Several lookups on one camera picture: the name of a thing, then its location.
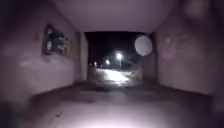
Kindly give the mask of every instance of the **ground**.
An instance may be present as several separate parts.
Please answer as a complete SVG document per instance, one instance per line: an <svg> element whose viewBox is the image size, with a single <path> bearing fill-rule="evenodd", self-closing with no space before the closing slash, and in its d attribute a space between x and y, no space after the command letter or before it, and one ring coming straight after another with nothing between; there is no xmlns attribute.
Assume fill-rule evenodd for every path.
<svg viewBox="0 0 224 128"><path fill-rule="evenodd" d="M131 87L82 82L32 98L27 128L198 128L211 97L142 82Z"/></svg>

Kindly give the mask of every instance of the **light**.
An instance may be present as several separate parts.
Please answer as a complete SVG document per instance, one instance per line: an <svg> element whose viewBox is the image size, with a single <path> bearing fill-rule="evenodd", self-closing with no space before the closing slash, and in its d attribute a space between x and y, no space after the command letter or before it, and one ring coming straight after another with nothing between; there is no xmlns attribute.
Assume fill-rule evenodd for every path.
<svg viewBox="0 0 224 128"><path fill-rule="evenodd" d="M120 52L118 52L118 53L116 53L116 58L118 60L122 60L123 59L123 55Z"/></svg>
<svg viewBox="0 0 224 128"><path fill-rule="evenodd" d="M106 64L107 64L107 65L110 65L110 61L109 61L109 60L106 60Z"/></svg>

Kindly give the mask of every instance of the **tunnel wall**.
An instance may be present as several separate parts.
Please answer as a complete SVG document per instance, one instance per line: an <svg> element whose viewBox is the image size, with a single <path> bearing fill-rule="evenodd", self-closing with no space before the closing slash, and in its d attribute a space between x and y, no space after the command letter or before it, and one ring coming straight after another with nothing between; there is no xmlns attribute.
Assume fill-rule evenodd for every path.
<svg viewBox="0 0 224 128"><path fill-rule="evenodd" d="M218 45L209 4L194 2L156 30L158 78L167 87L212 95L219 77Z"/></svg>
<svg viewBox="0 0 224 128"><path fill-rule="evenodd" d="M1 40L1 98L20 100L71 85L80 79L80 35L47 1L20 3ZM69 57L42 55L44 31L51 24L73 40Z"/></svg>

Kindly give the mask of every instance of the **pavement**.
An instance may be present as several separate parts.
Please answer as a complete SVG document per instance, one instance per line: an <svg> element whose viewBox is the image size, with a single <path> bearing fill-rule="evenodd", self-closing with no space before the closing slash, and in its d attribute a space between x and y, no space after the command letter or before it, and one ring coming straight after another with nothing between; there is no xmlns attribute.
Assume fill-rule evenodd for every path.
<svg viewBox="0 0 224 128"><path fill-rule="evenodd" d="M199 128L211 97L143 82L111 88L77 83L31 99L23 128Z"/></svg>

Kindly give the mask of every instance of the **dark sky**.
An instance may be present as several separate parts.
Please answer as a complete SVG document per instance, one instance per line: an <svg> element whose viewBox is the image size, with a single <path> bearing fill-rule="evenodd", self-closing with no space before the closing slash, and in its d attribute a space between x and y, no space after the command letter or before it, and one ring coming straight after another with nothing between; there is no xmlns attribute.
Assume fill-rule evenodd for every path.
<svg viewBox="0 0 224 128"><path fill-rule="evenodd" d="M102 62L108 55L121 51L127 58L138 59L134 41L141 33L135 32L89 32L89 62Z"/></svg>

